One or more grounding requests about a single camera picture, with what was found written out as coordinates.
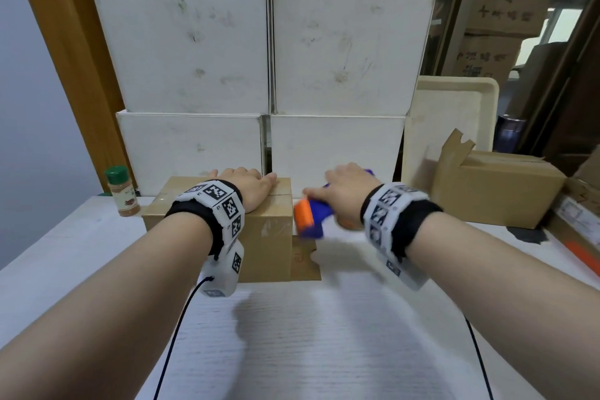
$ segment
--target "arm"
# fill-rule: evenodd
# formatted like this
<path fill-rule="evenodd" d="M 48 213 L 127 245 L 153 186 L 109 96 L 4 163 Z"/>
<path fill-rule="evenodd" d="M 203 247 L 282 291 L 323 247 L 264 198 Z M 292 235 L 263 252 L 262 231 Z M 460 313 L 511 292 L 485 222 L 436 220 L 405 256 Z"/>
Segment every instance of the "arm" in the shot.
<path fill-rule="evenodd" d="M 228 169 L 247 212 L 276 175 Z M 126 248 L 0 351 L 0 398 L 132 399 L 156 364 L 213 244 L 177 213 Z"/>
<path fill-rule="evenodd" d="M 354 163 L 326 178 L 305 193 L 361 224 L 381 182 Z M 424 220 L 406 254 L 544 396 L 600 398 L 600 291 L 444 213 Z"/>

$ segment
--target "beige tray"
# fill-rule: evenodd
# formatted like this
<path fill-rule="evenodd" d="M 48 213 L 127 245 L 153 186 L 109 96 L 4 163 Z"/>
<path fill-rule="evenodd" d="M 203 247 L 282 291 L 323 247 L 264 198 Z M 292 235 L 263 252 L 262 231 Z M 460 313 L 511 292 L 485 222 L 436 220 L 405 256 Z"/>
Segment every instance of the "beige tray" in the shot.
<path fill-rule="evenodd" d="M 402 182 L 429 192 L 442 146 L 457 128 L 491 152 L 498 107 L 491 78 L 419 77 L 404 127 Z"/>

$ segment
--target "person's right arm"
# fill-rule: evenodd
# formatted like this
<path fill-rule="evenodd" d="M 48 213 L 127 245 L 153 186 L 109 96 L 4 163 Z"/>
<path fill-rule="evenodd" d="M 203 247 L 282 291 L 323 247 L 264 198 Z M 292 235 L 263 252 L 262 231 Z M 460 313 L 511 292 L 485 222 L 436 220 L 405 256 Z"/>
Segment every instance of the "person's right arm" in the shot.
<path fill-rule="evenodd" d="M 381 184 L 354 163 L 306 189 L 360 222 Z M 547 399 L 600 398 L 600 291 L 448 214 L 432 213 L 406 255 Z"/>

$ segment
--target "white table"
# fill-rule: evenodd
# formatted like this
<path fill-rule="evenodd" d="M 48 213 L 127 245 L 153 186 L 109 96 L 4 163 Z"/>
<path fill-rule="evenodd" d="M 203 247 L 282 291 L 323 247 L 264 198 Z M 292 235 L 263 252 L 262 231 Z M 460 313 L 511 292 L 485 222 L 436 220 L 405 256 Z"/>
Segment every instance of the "white table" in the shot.
<path fill-rule="evenodd" d="M 361 234 L 329 223 L 313 255 L 322 282 L 242 284 L 230 298 L 192 301 L 162 400 L 488 398 L 464 317 L 445 293 L 432 281 L 409 290 Z M 483 229 L 600 288 L 558 242 L 523 244 L 506 228 Z M 144 232 L 111 198 L 86 201 L 0 271 L 0 345 Z M 478 343 L 496 399 L 541 398 Z M 138 399 L 152 398 L 163 362 Z"/>

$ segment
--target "green cap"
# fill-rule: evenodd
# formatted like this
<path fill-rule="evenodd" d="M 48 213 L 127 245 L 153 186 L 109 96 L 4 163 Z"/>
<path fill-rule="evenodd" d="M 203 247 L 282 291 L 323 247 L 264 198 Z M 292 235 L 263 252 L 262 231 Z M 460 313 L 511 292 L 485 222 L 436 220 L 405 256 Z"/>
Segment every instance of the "green cap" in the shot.
<path fill-rule="evenodd" d="M 126 166 L 113 166 L 107 169 L 104 174 L 111 185 L 119 185 L 129 180 L 129 172 Z"/>

